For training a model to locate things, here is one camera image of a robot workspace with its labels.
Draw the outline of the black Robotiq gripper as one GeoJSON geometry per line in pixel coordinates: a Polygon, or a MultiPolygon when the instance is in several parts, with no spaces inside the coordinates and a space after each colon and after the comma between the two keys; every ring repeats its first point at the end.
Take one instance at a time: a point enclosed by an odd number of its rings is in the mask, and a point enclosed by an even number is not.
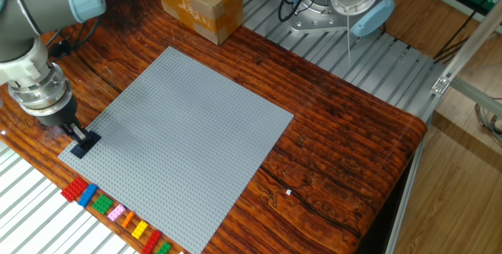
{"type": "Polygon", "coordinates": [[[69,102],[56,113],[46,116],[39,116],[38,120],[46,126],[60,126],[62,130],[78,143],[84,143],[89,137],[88,132],[78,125],[76,113],[78,103],[74,97],[70,98],[69,102]]]}

